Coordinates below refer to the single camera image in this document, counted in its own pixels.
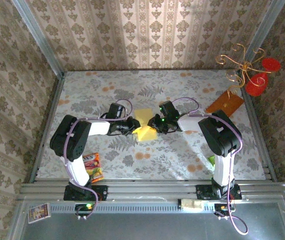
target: chip bag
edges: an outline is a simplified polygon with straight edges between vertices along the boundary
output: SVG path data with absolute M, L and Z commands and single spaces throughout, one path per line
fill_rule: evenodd
M 102 167 L 99 162 L 98 152 L 82 156 L 84 167 L 90 176 L 91 182 L 95 183 L 104 179 Z

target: small card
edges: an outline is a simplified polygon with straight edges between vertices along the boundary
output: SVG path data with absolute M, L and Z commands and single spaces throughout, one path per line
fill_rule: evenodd
M 230 98 L 228 97 L 228 92 L 225 91 L 220 97 L 217 98 L 209 107 L 207 107 L 206 112 L 211 114 L 219 109 L 223 110 L 224 113 L 230 117 L 242 104 L 244 100 L 230 93 Z
M 35 206 L 28 210 L 28 223 L 34 222 L 51 217 L 51 207 L 49 203 L 45 203 L 39 206 Z

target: table surface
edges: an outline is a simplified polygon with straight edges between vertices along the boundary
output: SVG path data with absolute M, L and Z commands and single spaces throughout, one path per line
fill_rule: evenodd
M 68 72 L 45 145 L 37 178 L 67 178 L 63 162 L 49 147 L 66 114 L 99 117 L 111 103 L 128 99 L 134 109 L 151 108 L 159 113 L 159 104 L 180 97 L 192 97 L 204 113 L 227 88 L 225 70 L 141 70 Z M 178 101 L 180 113 L 195 109 L 191 101 Z M 243 138 L 243 149 L 235 156 L 234 176 L 238 180 L 264 180 L 259 156 L 245 105 L 230 117 Z M 109 179 L 210 179 L 214 167 L 207 160 L 214 155 L 201 132 L 158 134 L 156 140 L 137 141 L 137 135 L 88 138 L 84 155 L 99 153 L 102 171 Z

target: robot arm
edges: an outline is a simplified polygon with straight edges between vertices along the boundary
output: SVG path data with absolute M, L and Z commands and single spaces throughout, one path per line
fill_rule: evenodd
M 162 103 L 159 109 L 163 114 L 163 118 L 156 114 L 148 123 L 158 133 L 167 134 L 174 131 L 201 131 L 203 133 L 209 148 L 215 154 L 215 170 L 211 180 L 212 189 L 219 199 L 225 196 L 228 190 L 229 179 L 231 181 L 231 189 L 235 183 L 233 174 L 234 155 L 232 153 L 240 146 L 236 135 L 225 124 L 208 117 L 209 115 L 180 115 L 171 101 Z M 242 137 L 240 131 L 222 110 L 214 112 L 212 116 L 225 121 L 237 132 L 240 138 Z
M 77 121 L 77 118 L 71 115 L 66 115 L 63 118 L 49 145 L 64 163 L 70 176 L 70 183 L 75 186 L 86 186 L 90 183 L 90 177 L 83 161 L 83 152 L 88 136 L 110 135 L 115 131 L 128 135 L 140 127 L 139 122 L 132 117 L 128 117 L 125 120 L 117 120 L 120 118 L 122 111 L 122 105 L 112 103 L 105 115 L 107 119 L 113 120 L 107 121 L 101 118 L 101 120 L 91 120 L 90 122 L 86 120 L 79 121 L 70 134 L 67 144 L 66 156 L 68 161 L 65 161 L 64 158 L 64 145 L 71 126 Z

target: metal frame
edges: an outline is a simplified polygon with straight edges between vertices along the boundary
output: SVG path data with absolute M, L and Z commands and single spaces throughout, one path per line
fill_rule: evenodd
M 59 80 L 64 77 L 64 68 L 61 63 L 56 59 L 55 52 L 53 51 L 50 43 L 48 42 L 46 36 L 39 27 L 35 16 L 33 15 L 31 9 L 25 0 L 12 0 L 12 3 L 17 8 L 23 21 L 26 23 L 30 33 L 35 39 L 37 45 L 40 47 L 43 55 L 46 57 L 51 69 L 56 74 Z
M 272 163 L 272 160 L 269 156 L 269 153 L 268 153 L 268 150 L 266 147 L 266 143 L 265 143 L 265 140 L 264 140 L 264 137 L 262 134 L 262 130 L 261 130 L 259 122 L 258 122 L 257 115 L 255 113 L 255 109 L 254 109 L 252 99 L 248 95 L 248 93 L 245 91 L 244 88 L 241 88 L 241 95 L 243 97 L 244 104 L 246 106 L 249 121 L 251 124 L 253 137 L 254 137 L 256 145 L 257 145 L 257 150 L 258 150 L 259 156 L 261 157 L 263 163 L 265 163 L 265 165 L 267 165 L 267 168 L 269 170 L 269 171 L 265 172 L 265 176 L 268 179 L 269 175 L 270 175 L 271 179 L 274 182 L 277 182 L 277 177 L 275 174 L 273 163 Z
M 258 48 L 261 47 L 270 29 L 272 28 L 276 18 L 278 17 L 278 14 L 282 10 L 284 4 L 285 0 L 273 0 L 271 2 L 265 16 L 263 17 L 247 49 L 245 55 L 245 59 L 247 61 L 251 62 L 254 59 L 256 54 L 254 53 L 253 50 L 257 50 Z
M 43 134 L 41 136 L 40 145 L 39 145 L 37 155 L 35 158 L 35 162 L 33 164 L 32 171 L 30 174 L 30 178 L 28 181 L 30 184 L 33 183 L 37 177 L 37 172 L 38 172 L 39 166 L 41 165 L 42 158 L 43 158 L 44 151 L 45 151 L 45 144 L 47 142 L 47 138 L 48 138 L 50 130 L 51 130 L 51 126 L 52 126 L 52 123 L 53 123 L 53 120 L 55 117 L 56 108 L 58 106 L 59 98 L 60 98 L 62 91 L 63 91 L 63 88 L 64 88 L 64 83 L 65 83 L 65 78 L 62 78 L 61 80 L 59 80 L 59 82 L 56 86 L 56 89 L 53 90 L 55 94 L 54 94 L 54 97 L 53 97 L 52 102 L 51 102 L 49 114 L 47 117 L 47 122 L 46 122 L 46 125 L 44 127 Z
M 237 204 L 277 203 L 285 226 L 285 184 L 267 180 L 240 180 L 242 200 Z M 21 238 L 25 219 L 30 206 L 38 203 L 50 203 L 51 208 L 59 213 L 75 213 L 75 204 L 82 202 L 64 201 L 64 190 L 68 179 L 39 179 L 35 183 L 23 184 L 18 196 L 18 205 L 13 216 L 13 226 L 8 239 Z M 179 211 L 178 199 L 197 199 L 196 185 L 211 184 L 209 180 L 102 180 L 96 185 L 108 186 L 107 201 L 100 202 L 98 213 L 137 213 L 135 206 L 149 206 L 145 213 L 186 213 Z M 209 204 L 225 201 L 209 201 Z

